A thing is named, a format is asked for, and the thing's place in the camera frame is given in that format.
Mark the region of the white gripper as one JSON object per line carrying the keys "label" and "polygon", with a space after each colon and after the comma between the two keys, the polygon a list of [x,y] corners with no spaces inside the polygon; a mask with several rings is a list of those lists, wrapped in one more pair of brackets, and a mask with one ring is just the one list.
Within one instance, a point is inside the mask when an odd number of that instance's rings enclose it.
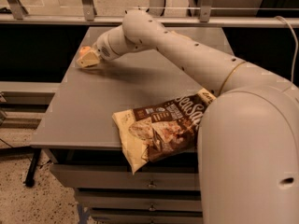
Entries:
{"label": "white gripper", "polygon": [[[109,45],[108,35],[100,35],[93,43],[93,48],[103,60],[112,61],[119,57],[119,55]],[[99,64],[100,59],[96,53],[90,49],[82,51],[77,59],[77,64],[82,68]]]}

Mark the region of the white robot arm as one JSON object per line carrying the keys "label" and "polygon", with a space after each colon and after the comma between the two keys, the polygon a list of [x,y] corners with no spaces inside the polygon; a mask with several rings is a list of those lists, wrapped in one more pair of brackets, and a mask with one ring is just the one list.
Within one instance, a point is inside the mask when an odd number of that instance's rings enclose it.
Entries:
{"label": "white robot arm", "polygon": [[168,31],[142,10],[81,50],[87,67],[156,49],[217,95],[200,123],[204,224],[299,224],[299,90],[289,80]]}

